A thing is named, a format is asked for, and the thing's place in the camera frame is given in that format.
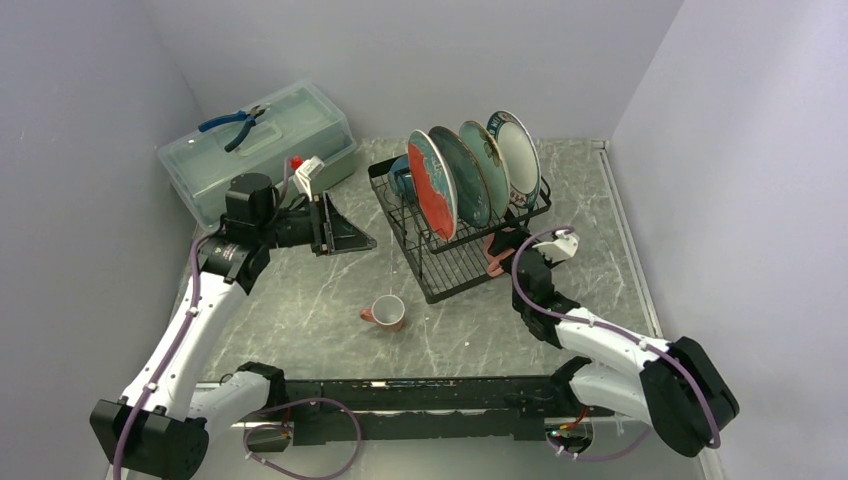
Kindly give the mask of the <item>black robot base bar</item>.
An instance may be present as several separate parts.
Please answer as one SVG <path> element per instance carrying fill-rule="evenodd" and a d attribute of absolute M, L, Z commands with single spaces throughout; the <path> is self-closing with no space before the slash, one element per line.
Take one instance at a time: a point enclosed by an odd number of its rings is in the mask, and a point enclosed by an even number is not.
<path fill-rule="evenodd" d="M 289 380 L 290 406 L 249 413 L 247 422 L 286 422 L 296 446 L 335 441 L 509 437 L 542 441 L 573 420 L 610 411 L 585 407 L 544 375 Z"/>

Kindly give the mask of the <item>green rimmed white plate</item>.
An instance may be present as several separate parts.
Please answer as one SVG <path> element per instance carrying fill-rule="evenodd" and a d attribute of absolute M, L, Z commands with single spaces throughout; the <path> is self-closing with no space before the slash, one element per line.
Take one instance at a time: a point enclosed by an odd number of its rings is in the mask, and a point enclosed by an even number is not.
<path fill-rule="evenodd" d="M 535 208 L 541 187 L 537 150 L 527 128 L 508 111 L 495 111 L 486 125 L 495 139 L 509 175 L 510 201 L 518 208 Z"/>

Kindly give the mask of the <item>dark blue speckled plate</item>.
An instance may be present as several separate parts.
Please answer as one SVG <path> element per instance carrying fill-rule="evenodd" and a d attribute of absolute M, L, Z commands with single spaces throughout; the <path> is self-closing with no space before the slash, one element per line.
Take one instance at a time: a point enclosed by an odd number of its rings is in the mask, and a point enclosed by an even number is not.
<path fill-rule="evenodd" d="M 447 127 L 434 126 L 428 134 L 455 181 L 460 219 L 475 228 L 486 227 L 492 219 L 492 208 L 476 157 L 468 145 Z"/>

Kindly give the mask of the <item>large pink mug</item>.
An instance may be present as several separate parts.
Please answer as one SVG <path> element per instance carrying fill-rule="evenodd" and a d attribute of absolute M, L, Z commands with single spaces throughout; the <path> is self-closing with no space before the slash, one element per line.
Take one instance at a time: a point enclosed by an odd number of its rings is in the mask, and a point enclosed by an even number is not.
<path fill-rule="evenodd" d="M 495 231 L 484 238 L 483 253 L 486 261 L 486 273 L 495 278 L 510 271 L 511 258 L 517 248 L 530 236 L 526 228 L 507 227 Z"/>

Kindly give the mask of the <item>small pink mug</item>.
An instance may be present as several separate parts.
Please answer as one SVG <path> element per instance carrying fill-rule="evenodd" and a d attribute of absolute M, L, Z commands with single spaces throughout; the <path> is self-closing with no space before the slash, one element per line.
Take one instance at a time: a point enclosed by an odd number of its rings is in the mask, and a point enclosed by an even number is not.
<path fill-rule="evenodd" d="M 406 306 L 399 297 L 382 295 L 370 307 L 362 309 L 359 312 L 359 317 L 384 330 L 397 332 L 404 325 L 405 314 Z"/>

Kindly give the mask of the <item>dark blue tan bowl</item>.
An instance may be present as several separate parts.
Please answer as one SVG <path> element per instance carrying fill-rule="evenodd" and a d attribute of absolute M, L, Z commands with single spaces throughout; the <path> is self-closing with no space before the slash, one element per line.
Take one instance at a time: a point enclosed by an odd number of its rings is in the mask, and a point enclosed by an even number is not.
<path fill-rule="evenodd" d="M 417 199 L 411 170 L 409 168 L 409 157 L 404 154 L 395 159 L 389 170 L 389 187 L 394 195 L 414 202 Z"/>

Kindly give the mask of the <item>mint green flower plate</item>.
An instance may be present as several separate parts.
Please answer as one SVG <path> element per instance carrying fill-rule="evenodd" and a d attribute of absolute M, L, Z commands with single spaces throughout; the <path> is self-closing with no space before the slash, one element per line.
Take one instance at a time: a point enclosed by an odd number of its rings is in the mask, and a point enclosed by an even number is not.
<path fill-rule="evenodd" d="M 477 159 L 489 194 L 493 222 L 500 222 L 510 203 L 510 182 L 506 164 L 494 137 L 479 122 L 467 120 L 459 136 Z"/>

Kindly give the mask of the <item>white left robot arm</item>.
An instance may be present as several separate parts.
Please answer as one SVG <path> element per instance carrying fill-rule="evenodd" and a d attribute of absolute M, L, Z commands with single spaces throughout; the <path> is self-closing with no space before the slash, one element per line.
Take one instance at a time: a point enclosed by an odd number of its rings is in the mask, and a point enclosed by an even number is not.
<path fill-rule="evenodd" d="M 90 425 L 114 478 L 133 470 L 189 479 L 212 441 L 237 421 L 291 411 L 283 370 L 249 362 L 217 388 L 196 392 L 224 327 L 278 248 L 306 246 L 318 256 L 367 251 L 375 240 L 347 220 L 330 196 L 283 196 L 261 173 L 234 177 L 216 231 L 191 245 L 191 276 L 179 309 L 153 354 L 115 401 L 101 400 Z"/>

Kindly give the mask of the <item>black wire dish rack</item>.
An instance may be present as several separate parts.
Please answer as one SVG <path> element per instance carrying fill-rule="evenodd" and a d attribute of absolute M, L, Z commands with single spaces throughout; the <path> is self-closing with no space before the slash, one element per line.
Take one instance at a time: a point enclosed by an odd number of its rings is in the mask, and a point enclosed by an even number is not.
<path fill-rule="evenodd" d="M 541 180 L 541 190 L 531 209 L 512 207 L 500 222 L 485 228 L 458 222 L 455 237 L 445 241 L 431 232 L 418 205 L 394 194 L 390 188 L 393 158 L 367 167 L 370 186 L 383 210 L 394 238 L 425 300 L 435 304 L 491 279 L 485 239 L 493 235 L 498 247 L 507 244 L 513 229 L 527 231 L 532 218 L 547 212 L 551 205 L 551 188 Z"/>

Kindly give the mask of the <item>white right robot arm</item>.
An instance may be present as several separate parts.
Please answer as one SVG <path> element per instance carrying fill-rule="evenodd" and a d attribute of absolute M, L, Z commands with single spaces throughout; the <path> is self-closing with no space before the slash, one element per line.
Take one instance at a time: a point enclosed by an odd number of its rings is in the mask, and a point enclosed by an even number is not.
<path fill-rule="evenodd" d="M 740 406 L 700 343 L 638 334 L 602 319 L 558 292 L 552 270 L 575 253 L 572 227 L 550 240 L 525 228 L 491 236 L 484 251 L 492 274 L 509 276 L 512 307 L 539 341 L 574 353 L 551 377 L 557 411 L 600 407 L 635 419 L 673 451 L 695 457 L 721 445 Z"/>

